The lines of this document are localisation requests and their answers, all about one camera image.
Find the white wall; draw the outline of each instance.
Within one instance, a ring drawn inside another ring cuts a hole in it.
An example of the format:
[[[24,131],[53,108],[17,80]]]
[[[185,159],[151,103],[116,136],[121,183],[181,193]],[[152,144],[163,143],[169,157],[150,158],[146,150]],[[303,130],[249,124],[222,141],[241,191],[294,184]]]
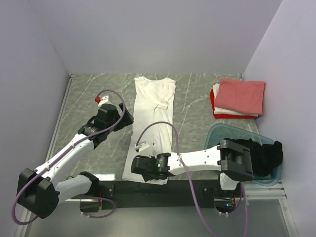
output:
[[[246,71],[267,82],[261,134],[283,143],[282,182],[301,237],[316,233],[316,1],[283,0]]]
[[[281,0],[29,0],[71,73],[243,73]]]
[[[1,1],[0,32],[0,235],[10,237],[19,174],[45,160],[68,75],[27,0]]]

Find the gray marble surface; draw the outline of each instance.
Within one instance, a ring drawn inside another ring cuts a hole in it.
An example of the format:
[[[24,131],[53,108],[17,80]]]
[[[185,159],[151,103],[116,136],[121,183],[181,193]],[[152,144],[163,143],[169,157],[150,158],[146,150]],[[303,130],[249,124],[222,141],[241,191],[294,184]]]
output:
[[[258,133],[253,119],[215,119],[212,115],[209,93],[213,85],[219,83],[221,78],[241,79],[240,74],[75,74],[71,79],[70,90],[55,137],[55,146],[50,156],[67,145],[77,130],[97,113],[98,107],[94,98],[100,90],[105,88],[117,90],[122,94],[128,110],[133,114],[136,96],[133,79],[140,76],[151,80],[165,77],[176,80],[173,124],[179,133],[179,148],[182,153],[203,150],[210,128],[217,123]],[[120,103],[115,95],[113,101],[115,104]],[[105,179],[115,177],[116,180],[121,180],[131,134],[132,126],[112,132],[96,150],[83,157],[67,176],[88,171],[92,174],[108,175],[104,176]],[[183,174],[172,178],[187,179],[187,176]],[[192,178],[216,179],[217,173],[199,171],[194,172]]]

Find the black garment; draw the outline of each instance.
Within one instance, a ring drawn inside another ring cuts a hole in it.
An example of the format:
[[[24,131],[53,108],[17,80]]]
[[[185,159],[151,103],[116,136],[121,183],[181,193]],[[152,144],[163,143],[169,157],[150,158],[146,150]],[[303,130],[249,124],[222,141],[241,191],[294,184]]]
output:
[[[252,171],[255,175],[265,177],[283,161],[281,142],[275,141],[273,145],[263,144],[261,146],[258,142],[254,142],[251,139],[225,139],[231,140],[250,149]]]

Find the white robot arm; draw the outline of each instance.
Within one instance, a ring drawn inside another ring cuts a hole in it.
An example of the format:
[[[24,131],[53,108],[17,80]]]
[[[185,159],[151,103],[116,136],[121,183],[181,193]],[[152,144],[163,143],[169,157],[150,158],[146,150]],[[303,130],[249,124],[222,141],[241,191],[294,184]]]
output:
[[[105,141],[110,132],[121,130],[133,123],[133,117],[126,109],[122,119],[117,123],[120,115],[116,106],[109,101],[108,95],[98,101],[98,106],[97,115],[89,119],[87,124],[78,130],[78,134],[59,153],[35,170],[26,168],[21,172],[17,193],[20,193],[22,189],[25,189],[25,191],[19,197],[17,203],[40,218],[45,218],[53,212],[60,202],[66,199],[80,194],[93,195],[96,193],[99,180],[88,172],[82,172],[71,180],[62,182],[61,180],[67,171],[74,167],[82,157]],[[113,128],[98,134],[99,131],[109,127]],[[30,183],[30,180],[35,176],[39,177]]]
[[[143,176],[144,181],[167,179],[189,171],[220,171],[222,190],[235,190],[239,182],[253,180],[250,150],[229,140],[223,140],[218,146],[203,151],[180,153],[163,153],[155,158],[147,142],[135,148],[139,155],[133,160],[131,172]]]

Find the purple cable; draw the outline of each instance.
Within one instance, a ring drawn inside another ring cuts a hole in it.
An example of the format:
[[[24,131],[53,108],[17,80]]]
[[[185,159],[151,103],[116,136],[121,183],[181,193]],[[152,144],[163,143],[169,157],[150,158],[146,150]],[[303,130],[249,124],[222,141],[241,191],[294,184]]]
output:
[[[164,122],[164,121],[159,121],[159,122],[154,122],[152,124],[150,124],[149,126],[147,126],[144,131],[140,134],[137,142],[136,142],[136,146],[138,146],[139,142],[140,142],[140,139],[142,138],[142,136],[144,135],[144,133],[147,131],[148,128],[150,128],[151,126],[154,126],[155,124],[159,124],[159,123],[164,123],[164,124],[168,124],[172,127],[174,133],[175,133],[175,137],[176,137],[176,153],[178,156],[180,156],[180,152],[179,152],[179,138],[178,138],[178,132],[175,128],[174,125],[172,125],[171,123],[169,122]],[[210,234],[213,236],[213,237],[216,237],[215,233],[212,231],[212,229],[209,227],[209,225],[207,224],[207,221],[206,219],[204,218],[202,212],[201,212],[201,209],[198,205],[198,200],[197,200],[197,196],[195,194],[195,191],[194,191],[194,187],[193,187],[193,182],[192,182],[192,179],[190,177],[190,172],[189,172],[189,169],[188,167],[186,166],[186,164],[183,162],[183,160],[180,158],[179,161],[181,162],[181,164],[183,165],[187,175],[188,175],[188,179],[189,179],[189,184],[190,184],[190,189],[191,189],[191,193],[192,193],[192,198],[193,198],[193,202],[194,202],[194,205],[196,206],[196,210],[197,210],[197,213],[201,219],[201,221],[203,222],[203,224],[205,225],[205,227],[207,228],[207,230],[210,232]],[[243,186],[243,183],[240,183],[240,188],[241,188],[241,196],[243,196],[243,202],[245,204],[245,218],[246,218],[246,221],[245,221],[245,230],[244,230],[244,234],[243,234],[243,237],[246,237],[247,236],[247,230],[248,230],[248,211],[247,211],[247,203],[246,203],[246,200],[245,200],[245,191],[244,191],[244,186]]]
[[[88,215],[87,213],[82,213],[84,216],[86,216],[86,217],[89,217],[89,218],[94,218],[94,219],[100,219],[100,218],[104,218],[104,217],[107,217],[107,216],[109,216],[109,215],[111,215],[115,210],[116,210],[116,205],[115,205],[115,203],[111,200],[111,199],[107,199],[107,198],[104,198],[104,197],[92,197],[92,196],[86,196],[87,198],[90,198],[90,199],[97,199],[97,200],[103,200],[103,201],[108,201],[108,202],[110,202],[111,204],[112,204],[112,206],[113,206],[113,208],[112,208],[112,210],[108,213],[108,214],[106,214],[106,215],[103,215],[103,216],[90,216],[90,215]]]
[[[159,123],[164,123],[164,124],[167,124],[167,125],[169,125],[169,126],[172,127],[172,129],[173,129],[173,131],[174,131],[174,135],[176,136],[176,152],[177,152],[177,154],[178,154],[178,156],[179,156],[180,153],[179,153],[179,142],[178,142],[178,141],[179,141],[179,138],[178,138],[178,132],[177,132],[177,130],[176,130],[176,128],[175,128],[174,125],[172,125],[172,124],[169,123],[169,122],[165,122],[165,121],[153,122],[152,124],[150,124],[149,126],[147,126],[147,127],[144,129],[144,131],[142,131],[142,133],[139,135],[139,138],[138,138],[138,140],[137,140],[137,142],[136,142],[136,146],[138,146],[138,143],[139,143],[140,139],[142,138],[142,136],[144,135],[144,133],[147,131],[147,129],[150,128],[150,127],[152,127],[152,126],[154,126],[154,125],[156,125],[156,124],[159,124]]]
[[[248,207],[247,207],[246,191],[245,191],[244,183],[241,182],[240,187],[241,187],[241,191],[242,191],[242,195],[243,195],[243,203],[245,205],[245,230],[243,232],[243,237],[247,237],[247,234],[248,234]]]
[[[81,143],[81,142],[83,142],[83,141],[85,141],[85,140],[87,140],[87,139],[89,139],[89,138],[91,138],[91,137],[94,137],[94,136],[96,136],[96,135],[99,135],[99,134],[101,134],[101,133],[104,133],[104,132],[106,132],[106,131],[108,131],[108,130],[114,128],[114,127],[115,127],[116,125],[118,125],[118,123],[123,119],[123,116],[124,116],[125,111],[126,111],[126,106],[125,106],[125,102],[124,102],[123,97],[122,97],[118,92],[116,92],[115,90],[105,89],[105,90],[100,91],[100,92],[97,94],[97,96],[100,96],[101,93],[107,92],[107,91],[116,94],[116,95],[121,99],[121,101],[122,101],[122,103],[123,103],[122,115],[119,117],[119,119],[118,119],[112,126],[110,126],[110,127],[108,127],[108,128],[105,128],[105,129],[103,129],[103,130],[101,130],[101,131],[99,131],[99,132],[92,133],[92,134],[90,134],[89,136],[86,136],[86,137],[84,137],[84,138],[78,140],[77,142],[75,142],[75,143],[74,143],[74,146],[68,147],[56,160],[54,160],[54,161],[49,165],[50,167],[54,166],[57,162],[59,162],[66,154],[68,154],[69,151],[71,151],[71,150],[72,150],[75,146],[77,146],[79,143]],[[42,170],[40,173],[38,173],[33,179],[31,179],[31,180],[19,191],[19,193],[16,195],[15,201],[14,201],[14,203],[13,203],[13,207],[12,207],[12,209],[11,209],[11,216],[12,216],[13,221],[14,221],[16,224],[18,224],[18,225],[27,225],[27,224],[32,223],[33,221],[35,221],[35,220],[38,218],[38,216],[35,216],[35,217],[34,217],[32,220],[30,220],[30,221],[21,222],[21,221],[19,221],[19,220],[16,218],[16,215],[15,215],[15,208],[16,208],[16,204],[17,204],[18,201],[19,201],[19,198],[20,198],[21,195],[25,192],[25,190],[26,190],[37,178],[39,178],[40,176],[42,176],[43,174],[45,174],[47,171],[48,171],[47,168],[43,169],[43,170]],[[96,198],[96,199],[102,199],[102,200],[105,200],[105,201],[109,201],[109,202],[111,202],[111,203],[113,202],[113,201],[111,201],[111,200],[109,200],[109,199],[101,198],[101,197],[98,197],[98,198]],[[112,214],[112,213],[114,212],[114,210],[115,210],[115,204],[112,203],[112,205],[113,205],[113,210],[112,210],[109,214],[107,214],[107,215],[105,215],[105,216],[109,216],[110,214]]]

